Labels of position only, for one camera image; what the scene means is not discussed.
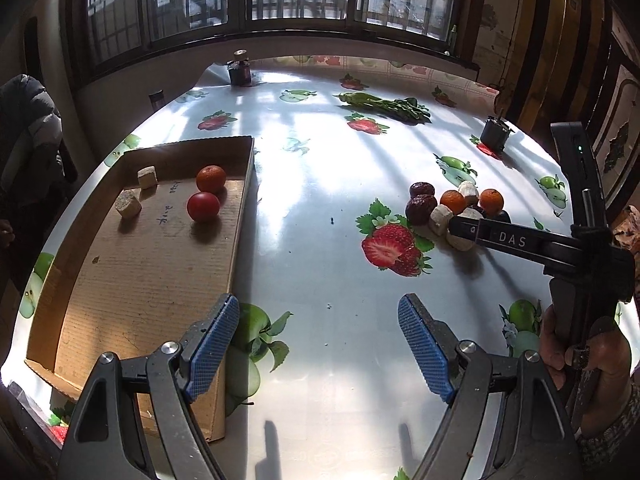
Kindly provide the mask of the person's right hand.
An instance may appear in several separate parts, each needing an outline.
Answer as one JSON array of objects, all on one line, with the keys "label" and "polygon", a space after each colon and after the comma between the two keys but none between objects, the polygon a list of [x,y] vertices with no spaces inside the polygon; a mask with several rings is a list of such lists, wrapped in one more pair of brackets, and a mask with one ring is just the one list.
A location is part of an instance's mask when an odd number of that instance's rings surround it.
[{"label": "person's right hand", "polygon": [[[556,385],[561,389],[567,378],[565,369],[573,359],[574,348],[564,348],[555,333],[554,307],[544,311],[540,329],[539,354]],[[589,360],[584,369],[591,385],[588,402],[582,410],[580,433],[597,436],[623,414],[631,396],[631,350],[629,342],[612,318],[599,318],[596,334],[587,342]]]}]

